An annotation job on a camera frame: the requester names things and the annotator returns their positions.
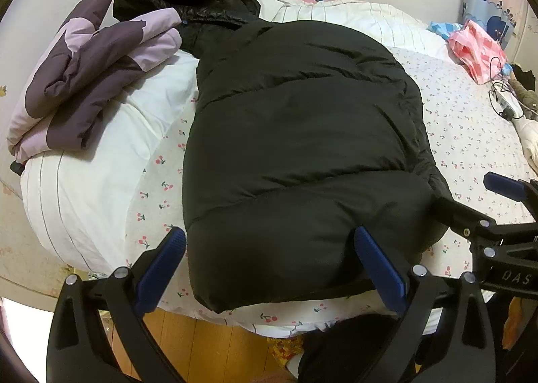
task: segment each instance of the two-tone purple garment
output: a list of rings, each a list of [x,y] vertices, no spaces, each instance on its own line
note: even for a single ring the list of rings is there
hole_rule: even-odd
[[[78,3],[30,75],[7,133],[18,163],[50,149],[87,149],[109,100],[179,49],[176,10],[99,29],[111,2]]]

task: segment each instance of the pink plaid cloth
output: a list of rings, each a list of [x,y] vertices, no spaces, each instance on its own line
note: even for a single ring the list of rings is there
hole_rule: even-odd
[[[461,59],[469,70],[469,74],[477,84],[482,85],[495,77],[506,64],[506,54],[499,43],[472,20],[468,20],[461,31],[454,32],[448,38],[448,45],[454,54]]]

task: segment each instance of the silver bolt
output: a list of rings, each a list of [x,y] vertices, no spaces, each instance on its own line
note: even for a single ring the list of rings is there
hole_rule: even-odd
[[[424,277],[428,273],[428,269],[426,269],[423,265],[415,265],[413,266],[413,273],[417,277]]]
[[[71,274],[66,278],[66,284],[72,286],[76,283],[76,280],[78,279],[79,278],[75,274]]]
[[[493,258],[495,257],[495,250],[490,247],[484,248],[484,255],[488,258]]]
[[[465,279],[465,281],[467,281],[467,283],[471,283],[471,284],[476,281],[476,277],[474,276],[472,272],[464,273],[463,278]]]
[[[120,280],[121,278],[127,277],[128,273],[129,273],[128,268],[126,268],[125,266],[122,266],[120,268],[117,268],[114,271],[114,277]]]

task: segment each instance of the floor plank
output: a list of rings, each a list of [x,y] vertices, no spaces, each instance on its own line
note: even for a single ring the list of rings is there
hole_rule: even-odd
[[[165,314],[166,312],[164,310],[157,309],[154,312],[148,313],[146,316],[144,316],[144,324],[146,324],[147,329],[150,330],[150,333],[155,339],[155,342],[157,342],[157,345],[160,345],[161,343],[162,327],[165,320]],[[140,380],[135,367],[132,365],[131,376]]]
[[[189,383],[223,383],[232,327],[196,321]]]
[[[273,357],[273,354],[271,354],[271,349],[267,349],[267,357],[265,359],[264,375],[265,376],[270,376],[271,374],[275,374],[275,373],[279,372],[281,369],[282,368],[280,367],[280,365],[276,362],[275,358]]]
[[[181,376],[189,376],[196,320],[167,312],[162,326],[161,349]]]
[[[232,329],[224,383],[251,383],[264,373],[267,361],[267,340],[242,327]]]
[[[127,352],[125,351],[125,348],[123,347],[122,341],[119,339],[119,335],[115,327],[112,329],[112,351],[116,356],[119,368],[124,374],[130,376],[132,367],[131,361],[127,355]]]

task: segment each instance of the mattress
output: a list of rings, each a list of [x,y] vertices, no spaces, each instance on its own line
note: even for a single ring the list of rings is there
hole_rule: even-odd
[[[471,80],[451,59],[445,41],[427,31],[426,24],[389,5],[258,1],[264,19],[328,21],[386,45],[421,89],[431,149],[454,198],[499,223],[531,220],[522,205],[487,192],[482,184],[488,171],[515,179],[534,177],[513,126],[493,114],[488,88]],[[196,65],[195,58],[180,50],[127,88],[106,108],[107,124],[92,150],[46,152],[29,161],[22,177],[23,198],[43,246],[72,266],[108,275],[158,245],[172,225],[182,226],[178,194],[182,154],[196,104]],[[472,269],[469,243],[448,231],[424,253],[422,262],[436,275],[459,276]],[[364,313],[389,313],[377,292],[371,291],[216,314],[192,296],[188,254],[159,305],[269,337],[326,328]],[[435,330],[438,318],[436,310],[426,333]]]

